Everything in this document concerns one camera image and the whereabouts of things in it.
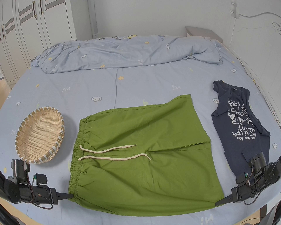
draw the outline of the bed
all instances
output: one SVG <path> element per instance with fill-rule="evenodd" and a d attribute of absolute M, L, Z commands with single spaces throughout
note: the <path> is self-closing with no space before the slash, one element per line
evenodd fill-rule
<path fill-rule="evenodd" d="M 271 27 L 272 34 L 281 39 L 279 30 L 274 27 L 271 20 L 281 19 L 273 14 L 266 20 Z M 7 100 L 0 110 L 0 150 L 1 172 L 4 175 L 12 175 L 10 162 L 18 158 L 15 151 L 15 135 L 19 124 L 31 111 L 43 107 L 52 106 L 60 110 L 65 120 L 65 137 L 57 155 L 50 162 L 32 164 L 30 175 L 35 173 L 46 174 L 48 186 L 55 187 L 57 192 L 67 192 L 70 179 L 70 166 L 72 150 L 77 137 L 79 120 L 88 115 L 113 108 L 136 107 L 150 104 L 166 103 L 179 95 L 191 94 L 194 108 L 202 123 L 203 128 L 211 139 L 212 155 L 216 172 L 225 196 L 231 194 L 231 188 L 236 186 L 235 175 L 230 170 L 221 141 L 214 128 L 211 114 L 217 108 L 217 93 L 213 90 L 213 81 L 223 80 L 234 85 L 243 86 L 250 91 L 250 107 L 261 124 L 271 133 L 269 161 L 276 161 L 280 156 L 281 129 L 278 120 L 278 103 L 273 105 L 272 99 L 264 98 L 262 81 L 257 79 L 255 64 L 247 64 L 254 61 L 247 54 L 239 54 L 238 43 L 242 37 L 239 26 L 249 30 L 262 25 L 247 23 L 247 19 L 232 19 L 230 38 L 225 46 L 216 41 L 216 47 L 222 57 L 222 65 L 207 63 L 194 59 L 176 60 L 173 62 L 143 65 L 140 58 L 138 66 L 125 68 L 84 69 L 63 73 L 45 74 L 40 67 L 31 66 L 16 83 Z M 241 34 L 247 38 L 252 33 Z M 160 37 L 153 35 L 147 38 Z M 108 42 L 116 43 L 123 38 L 95 39 L 104 45 Z M 280 79 L 280 63 L 275 65 L 276 77 Z M 234 224 L 241 219 L 260 209 L 274 196 L 280 193 L 281 182 L 264 190 L 257 201 L 246 206 L 241 203 L 229 203 L 210 210 L 166 217 L 129 217 L 89 210 L 75 202 L 62 200 L 55 205 L 53 210 L 39 209 L 30 204 L 14 205 L 30 218 L 41 224 Z"/>

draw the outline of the nightstand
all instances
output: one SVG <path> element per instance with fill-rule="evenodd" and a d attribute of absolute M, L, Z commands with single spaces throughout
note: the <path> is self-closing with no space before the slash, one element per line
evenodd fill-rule
<path fill-rule="evenodd" d="M 216 39 L 220 43 L 223 42 L 222 38 L 220 38 L 215 32 L 194 26 L 185 26 L 187 31 L 187 36 L 202 36 L 202 37 L 209 37 L 210 39 Z"/>

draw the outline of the wicker basket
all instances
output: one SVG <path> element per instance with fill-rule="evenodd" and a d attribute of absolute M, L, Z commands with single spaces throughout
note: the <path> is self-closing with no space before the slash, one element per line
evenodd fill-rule
<path fill-rule="evenodd" d="M 64 137 L 64 119 L 53 107 L 42 107 L 30 113 L 16 134 L 18 156 L 29 163 L 50 161 Z"/>

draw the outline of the cabinet handle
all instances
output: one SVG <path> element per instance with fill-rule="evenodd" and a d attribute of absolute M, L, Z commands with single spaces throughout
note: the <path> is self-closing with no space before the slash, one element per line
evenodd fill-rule
<path fill-rule="evenodd" d="M 36 18 L 36 14 L 35 14 L 35 7 L 34 7 L 35 1 L 32 1 L 32 10 L 33 10 L 33 16 L 34 18 Z"/>
<path fill-rule="evenodd" d="M 44 11 L 42 10 L 42 3 L 41 3 L 42 0 L 39 0 L 39 1 L 40 1 L 41 15 L 43 15 Z"/>
<path fill-rule="evenodd" d="M 3 39 L 5 39 L 5 34 L 4 34 L 4 29 L 3 29 L 4 25 L 2 25 L 2 34 L 3 34 Z"/>

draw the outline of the dark blue t-shirt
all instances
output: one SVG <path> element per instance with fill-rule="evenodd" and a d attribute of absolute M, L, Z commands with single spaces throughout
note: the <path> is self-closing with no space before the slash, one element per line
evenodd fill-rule
<path fill-rule="evenodd" d="M 268 163 L 270 133 L 250 109 L 249 90 L 218 80 L 214 91 L 219 104 L 212 119 L 232 172 L 236 176 L 250 173 L 248 161 L 260 152 Z"/>

